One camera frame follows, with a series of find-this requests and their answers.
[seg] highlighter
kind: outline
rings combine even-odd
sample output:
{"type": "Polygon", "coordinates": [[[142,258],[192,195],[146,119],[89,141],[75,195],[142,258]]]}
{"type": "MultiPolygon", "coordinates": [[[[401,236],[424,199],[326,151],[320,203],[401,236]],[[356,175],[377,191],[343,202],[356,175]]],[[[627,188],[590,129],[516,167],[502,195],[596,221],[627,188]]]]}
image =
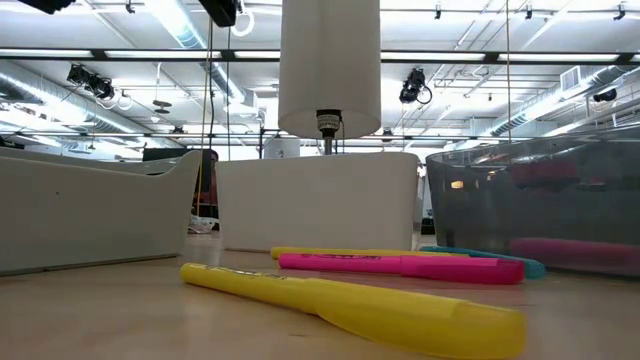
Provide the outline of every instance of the highlighter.
{"type": "Polygon", "coordinates": [[[470,257],[486,257],[486,258],[519,260],[524,263],[524,276],[527,279],[540,279],[540,278],[543,278],[547,273],[547,270],[544,264],[542,264],[541,262],[531,260],[531,259],[519,258],[515,256],[493,254],[493,253],[488,253],[484,251],[445,247],[445,246],[423,246],[420,248],[420,251],[424,251],[426,253],[443,252],[443,253],[463,254],[463,255],[468,255],[470,257]]]}
{"type": "Polygon", "coordinates": [[[281,254],[281,268],[354,271],[475,284],[513,285],[524,279],[522,261],[447,256],[281,254]]]}
{"type": "Polygon", "coordinates": [[[333,255],[372,255],[372,256],[458,256],[467,257],[464,254],[447,254],[442,251],[407,251],[392,249],[323,249],[323,248],[299,248],[299,247],[272,247],[271,257],[278,260],[280,254],[333,254],[333,255]]]}
{"type": "Polygon", "coordinates": [[[426,355],[505,359],[525,345],[516,310],[466,300],[187,263],[186,283],[313,314],[369,340],[426,355]]]}

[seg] wire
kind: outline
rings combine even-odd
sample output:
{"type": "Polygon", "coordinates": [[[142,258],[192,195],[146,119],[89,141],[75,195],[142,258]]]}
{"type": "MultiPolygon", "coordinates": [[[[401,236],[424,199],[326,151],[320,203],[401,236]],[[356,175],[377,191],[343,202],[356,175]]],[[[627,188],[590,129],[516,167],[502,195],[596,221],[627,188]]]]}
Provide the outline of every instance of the wire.
{"type": "Polygon", "coordinates": [[[507,14],[507,109],[508,109],[508,128],[509,128],[509,144],[511,144],[511,35],[509,34],[509,1],[506,4],[507,14]]]}
{"type": "Polygon", "coordinates": [[[427,100],[425,102],[422,102],[422,101],[420,101],[420,99],[416,98],[416,101],[419,102],[422,105],[427,105],[427,104],[429,104],[431,102],[431,100],[433,100],[433,93],[431,92],[431,89],[429,89],[428,86],[425,85],[424,88],[429,92],[429,100],[427,100]]]}
{"type": "Polygon", "coordinates": [[[97,97],[96,97],[96,103],[98,105],[102,106],[102,108],[105,109],[105,110],[111,110],[111,109],[113,109],[114,107],[116,107],[118,105],[118,102],[116,101],[111,106],[104,106],[104,104],[101,101],[98,101],[97,97]]]}
{"type": "MultiPolygon", "coordinates": [[[[231,49],[231,30],[227,32],[227,49],[231,49]]],[[[231,112],[231,109],[229,109],[229,75],[229,62],[227,61],[227,93],[225,96],[225,100],[227,103],[227,154],[229,156],[228,161],[231,161],[231,127],[229,124],[229,113],[231,112]]]]}
{"type": "Polygon", "coordinates": [[[345,126],[344,126],[344,120],[342,120],[342,118],[340,119],[340,122],[342,123],[342,153],[344,154],[344,139],[345,139],[345,126]]]}
{"type": "Polygon", "coordinates": [[[127,110],[129,110],[129,109],[131,109],[133,107],[133,99],[131,98],[131,96],[125,95],[124,94],[124,90],[121,90],[121,96],[118,99],[117,104],[118,104],[118,107],[120,108],[120,110],[127,111],[127,110]],[[122,106],[122,104],[120,104],[120,101],[122,99],[129,99],[129,105],[122,106]]]}
{"type": "Polygon", "coordinates": [[[277,138],[278,135],[280,134],[280,130],[278,129],[278,131],[276,131],[276,134],[273,135],[273,137],[271,139],[269,139],[269,141],[267,141],[266,144],[262,145],[262,149],[266,149],[267,145],[271,144],[271,142],[273,141],[273,139],[277,138]]]}
{"type": "MultiPolygon", "coordinates": [[[[211,43],[212,43],[212,39],[211,39],[211,32],[212,32],[212,28],[213,28],[213,20],[211,18],[209,18],[209,31],[207,32],[207,59],[206,59],[206,63],[207,65],[209,65],[209,67],[211,67],[211,43]]],[[[204,72],[204,100],[203,100],[203,106],[202,106],[202,132],[201,132],[201,136],[200,136],[200,169],[198,170],[198,196],[196,199],[196,216],[200,216],[200,196],[202,195],[202,178],[204,177],[203,175],[203,170],[204,170],[204,122],[207,116],[207,84],[209,83],[209,75],[210,75],[211,69],[209,68],[207,71],[204,72]]],[[[160,64],[158,64],[158,74],[160,73],[160,64]]]]}
{"type": "Polygon", "coordinates": [[[69,96],[75,94],[75,92],[80,88],[80,85],[76,86],[75,88],[73,88],[72,91],[70,91],[67,96],[63,97],[62,100],[60,100],[61,103],[63,103],[65,100],[67,100],[67,98],[69,98],[69,96]]]}
{"type": "Polygon", "coordinates": [[[253,13],[250,11],[244,11],[240,14],[238,14],[238,17],[245,15],[249,17],[249,24],[247,24],[247,28],[240,31],[238,30],[237,26],[232,26],[231,27],[231,31],[233,32],[233,35],[237,36],[237,37],[243,37],[243,36],[247,36],[249,35],[252,31],[253,31],[253,27],[256,25],[256,19],[253,16],[253,13]]]}
{"type": "MultiPolygon", "coordinates": [[[[209,43],[209,48],[211,49],[213,47],[213,26],[209,27],[209,39],[210,43],[209,43]]],[[[213,122],[215,120],[215,113],[216,113],[216,108],[215,108],[215,104],[213,103],[213,98],[215,97],[215,94],[213,93],[213,77],[211,75],[209,75],[209,99],[211,100],[211,121],[209,122],[209,151],[211,152],[209,154],[209,157],[213,157],[213,149],[211,148],[211,142],[213,140],[211,134],[213,134],[213,122]]],[[[214,176],[214,171],[215,171],[215,163],[211,164],[211,177],[214,176]]],[[[209,184],[209,217],[213,217],[213,186],[212,184],[209,184]]]]}

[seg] wooden table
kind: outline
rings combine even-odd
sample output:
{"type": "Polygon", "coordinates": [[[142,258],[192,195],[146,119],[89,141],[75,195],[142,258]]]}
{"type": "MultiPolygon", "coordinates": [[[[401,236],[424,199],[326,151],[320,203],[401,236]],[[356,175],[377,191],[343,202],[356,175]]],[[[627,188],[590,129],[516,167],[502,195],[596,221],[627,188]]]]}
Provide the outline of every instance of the wooden table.
{"type": "Polygon", "coordinates": [[[427,359],[303,313],[185,285],[185,261],[384,286],[519,309],[522,359],[638,359],[640,284],[550,274],[520,286],[278,270],[269,255],[191,236],[181,258],[0,278],[3,359],[427,359]]]}

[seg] white lampshade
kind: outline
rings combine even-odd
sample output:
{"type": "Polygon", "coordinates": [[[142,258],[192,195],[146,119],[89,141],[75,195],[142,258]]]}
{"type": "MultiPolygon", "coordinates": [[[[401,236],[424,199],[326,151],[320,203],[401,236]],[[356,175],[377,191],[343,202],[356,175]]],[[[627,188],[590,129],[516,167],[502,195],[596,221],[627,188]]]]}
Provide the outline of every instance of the white lampshade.
{"type": "Polygon", "coordinates": [[[379,0],[283,0],[278,125],[321,139],[325,109],[342,111],[336,139],[380,128],[379,0]]]}

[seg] pink object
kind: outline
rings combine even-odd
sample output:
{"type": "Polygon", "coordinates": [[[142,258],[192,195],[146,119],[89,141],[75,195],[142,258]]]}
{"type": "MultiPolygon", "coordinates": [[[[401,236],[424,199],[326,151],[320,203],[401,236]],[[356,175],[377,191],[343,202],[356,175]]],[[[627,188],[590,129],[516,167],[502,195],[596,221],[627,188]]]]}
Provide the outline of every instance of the pink object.
{"type": "Polygon", "coordinates": [[[510,244],[513,256],[538,260],[549,267],[616,275],[640,275],[640,246],[605,242],[520,238],[510,244]]]}
{"type": "Polygon", "coordinates": [[[285,269],[400,274],[477,284],[517,284],[524,278],[522,261],[496,258],[287,253],[278,262],[285,269]]]}

